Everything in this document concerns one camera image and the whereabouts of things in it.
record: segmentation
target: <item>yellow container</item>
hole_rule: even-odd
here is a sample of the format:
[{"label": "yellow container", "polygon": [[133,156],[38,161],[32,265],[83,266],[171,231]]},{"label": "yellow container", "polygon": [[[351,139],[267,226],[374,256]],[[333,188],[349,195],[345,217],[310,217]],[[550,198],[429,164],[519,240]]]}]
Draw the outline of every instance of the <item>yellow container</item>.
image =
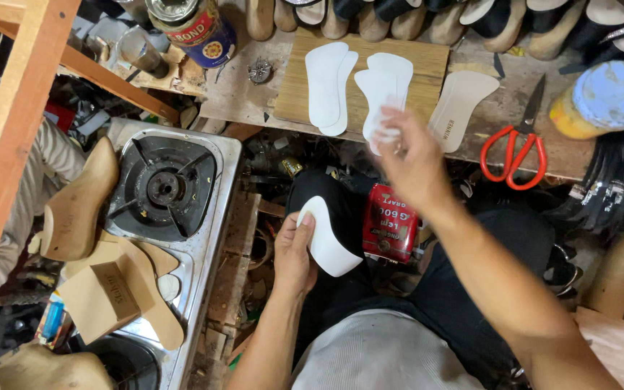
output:
[{"label": "yellow container", "polygon": [[586,70],[550,106],[550,119],[574,139],[624,130],[624,61]]},{"label": "yellow container", "polygon": [[550,119],[558,131],[574,139],[589,139],[607,133],[606,129],[599,129],[587,122],[577,111],[572,102],[573,90],[574,85],[567,88],[550,106]]}]

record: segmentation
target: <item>hand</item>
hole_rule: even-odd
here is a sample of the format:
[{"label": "hand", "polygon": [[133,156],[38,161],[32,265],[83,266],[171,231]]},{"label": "hand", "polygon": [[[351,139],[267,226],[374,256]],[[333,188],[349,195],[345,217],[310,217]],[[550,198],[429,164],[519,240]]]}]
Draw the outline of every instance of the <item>hand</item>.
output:
[{"label": "hand", "polygon": [[[436,213],[455,198],[447,180],[444,158],[439,144],[427,126],[410,110],[382,107],[385,120],[373,139],[381,153],[380,163],[396,192],[406,204],[423,217],[436,218]],[[401,140],[386,142],[383,130],[399,129]]]},{"label": "hand", "polygon": [[276,286],[287,294],[299,294],[304,298],[317,281],[318,265],[310,261],[307,246],[312,240],[315,220],[309,212],[300,226],[299,212],[293,212],[285,221],[274,243],[274,271]]}]

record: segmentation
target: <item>blue lid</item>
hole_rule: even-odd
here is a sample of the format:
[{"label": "blue lid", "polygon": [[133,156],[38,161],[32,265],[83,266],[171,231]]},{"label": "blue lid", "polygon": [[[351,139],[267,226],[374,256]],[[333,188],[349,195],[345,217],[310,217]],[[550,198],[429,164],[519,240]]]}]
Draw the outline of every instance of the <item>blue lid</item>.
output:
[{"label": "blue lid", "polygon": [[572,101],[594,126],[624,130],[624,61],[609,61],[587,70],[574,85]]}]

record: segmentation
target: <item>nail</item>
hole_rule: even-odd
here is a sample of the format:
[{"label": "nail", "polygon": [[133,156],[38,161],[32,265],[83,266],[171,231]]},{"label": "nail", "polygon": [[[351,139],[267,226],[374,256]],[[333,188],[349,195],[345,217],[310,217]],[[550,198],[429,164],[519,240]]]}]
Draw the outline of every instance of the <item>nail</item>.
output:
[{"label": "nail", "polygon": [[312,213],[306,212],[305,216],[302,218],[302,224],[305,226],[310,226],[312,224]]}]

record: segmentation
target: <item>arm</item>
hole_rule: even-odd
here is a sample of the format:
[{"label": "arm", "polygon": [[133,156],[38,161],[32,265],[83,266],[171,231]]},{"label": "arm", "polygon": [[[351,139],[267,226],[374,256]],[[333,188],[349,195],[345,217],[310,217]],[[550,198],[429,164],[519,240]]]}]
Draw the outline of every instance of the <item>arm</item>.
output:
[{"label": "arm", "polygon": [[287,389],[290,385],[302,302],[317,280],[317,265],[307,254],[314,217],[306,214],[296,229],[298,215],[290,214],[276,237],[271,297],[228,383],[229,390]]},{"label": "arm", "polygon": [[395,144],[379,145],[395,192],[431,222],[462,285],[533,387],[620,389],[557,299],[454,198],[427,128],[410,112],[383,108],[383,114],[384,127],[401,129],[408,146],[401,158]]}]

